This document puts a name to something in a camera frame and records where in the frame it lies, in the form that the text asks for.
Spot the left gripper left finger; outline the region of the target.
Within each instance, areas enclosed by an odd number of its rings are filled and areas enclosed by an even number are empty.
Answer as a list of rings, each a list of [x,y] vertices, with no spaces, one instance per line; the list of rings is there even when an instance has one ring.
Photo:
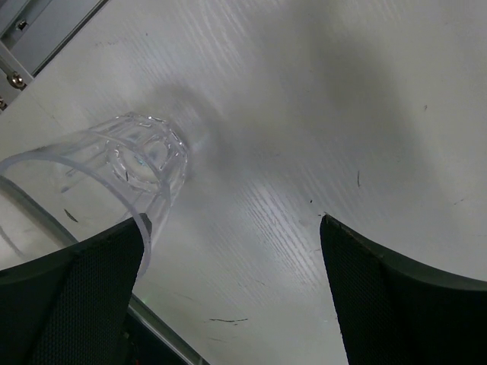
[[[1,272],[3,364],[113,364],[144,243],[130,218]]]

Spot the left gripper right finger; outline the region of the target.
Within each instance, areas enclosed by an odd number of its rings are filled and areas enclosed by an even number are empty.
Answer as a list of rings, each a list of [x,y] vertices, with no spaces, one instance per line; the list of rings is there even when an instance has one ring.
[[[320,242],[350,364],[484,364],[486,283],[425,265],[326,214]]]

